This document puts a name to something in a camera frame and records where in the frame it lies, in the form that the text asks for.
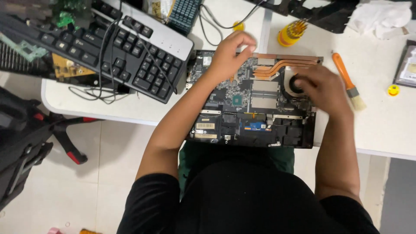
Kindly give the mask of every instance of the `orange brush handle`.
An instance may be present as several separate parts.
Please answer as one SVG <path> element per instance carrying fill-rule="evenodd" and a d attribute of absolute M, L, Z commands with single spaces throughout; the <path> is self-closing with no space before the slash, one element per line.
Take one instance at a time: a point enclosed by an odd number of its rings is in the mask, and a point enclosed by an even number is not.
<path fill-rule="evenodd" d="M 347 90 L 354 88 L 355 85 L 351 82 L 351 80 L 349 78 L 348 72 L 345 69 L 345 65 L 344 65 L 344 62 L 341 59 L 341 56 L 338 53 L 334 53 L 332 55 L 332 60 L 334 61 L 335 66 L 338 69 L 339 75 L 344 80 L 345 88 Z"/>

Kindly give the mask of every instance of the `laptop motherboard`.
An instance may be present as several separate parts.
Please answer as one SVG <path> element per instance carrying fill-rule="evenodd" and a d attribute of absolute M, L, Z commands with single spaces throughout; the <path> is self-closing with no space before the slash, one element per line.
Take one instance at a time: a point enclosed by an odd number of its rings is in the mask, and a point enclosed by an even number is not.
<path fill-rule="evenodd" d="M 215 51 L 197 50 L 186 90 L 209 68 Z M 311 149 L 316 112 L 296 89 L 292 67 L 321 64 L 322 57 L 254 53 L 210 94 L 187 140 L 250 147 Z"/>

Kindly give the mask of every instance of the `black keyboard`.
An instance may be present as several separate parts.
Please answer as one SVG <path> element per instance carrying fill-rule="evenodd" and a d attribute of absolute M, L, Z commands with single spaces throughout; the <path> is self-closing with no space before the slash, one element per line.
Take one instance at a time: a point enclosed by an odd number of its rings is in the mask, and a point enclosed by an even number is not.
<path fill-rule="evenodd" d="M 202 0 L 176 0 L 169 15 L 168 26 L 187 36 L 191 31 Z"/>
<path fill-rule="evenodd" d="M 42 25 L 39 29 L 28 27 L 24 20 L 0 13 L 0 31 L 17 33 L 28 41 L 95 72 L 101 69 L 103 77 L 108 79 L 111 78 L 111 63 L 115 81 L 167 103 L 173 88 L 156 64 L 176 87 L 186 70 L 193 42 L 126 3 L 123 3 L 122 11 L 114 8 L 118 5 L 118 1 L 107 4 L 94 0 L 92 12 L 95 21 L 88 29 L 74 31 L 61 30 L 53 25 Z M 123 12 L 129 12 L 130 15 L 124 15 Z M 107 46 L 103 51 L 103 63 L 99 65 L 98 56 L 104 33 L 108 25 L 120 16 L 125 21 L 120 24 L 121 29 L 115 32 L 113 46 Z M 145 47 L 156 62 L 153 62 Z"/>

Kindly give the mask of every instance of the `pink object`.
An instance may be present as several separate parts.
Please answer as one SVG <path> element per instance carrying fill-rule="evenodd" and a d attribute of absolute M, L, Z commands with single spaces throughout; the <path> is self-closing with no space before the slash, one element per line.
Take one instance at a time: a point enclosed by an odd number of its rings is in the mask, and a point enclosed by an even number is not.
<path fill-rule="evenodd" d="M 53 227 L 49 229 L 49 232 L 47 234 L 62 234 L 62 232 L 60 232 L 58 228 Z"/>

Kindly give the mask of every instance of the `white cloth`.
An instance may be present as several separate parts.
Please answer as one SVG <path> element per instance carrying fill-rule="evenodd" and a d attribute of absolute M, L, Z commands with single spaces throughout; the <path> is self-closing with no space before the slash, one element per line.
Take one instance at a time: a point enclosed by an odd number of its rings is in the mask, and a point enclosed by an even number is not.
<path fill-rule="evenodd" d="M 373 32 L 379 39 L 390 39 L 403 35 L 401 27 L 406 26 L 412 17 L 411 2 L 391 2 L 372 0 L 358 4 L 352 13 L 348 27 L 360 34 Z"/>

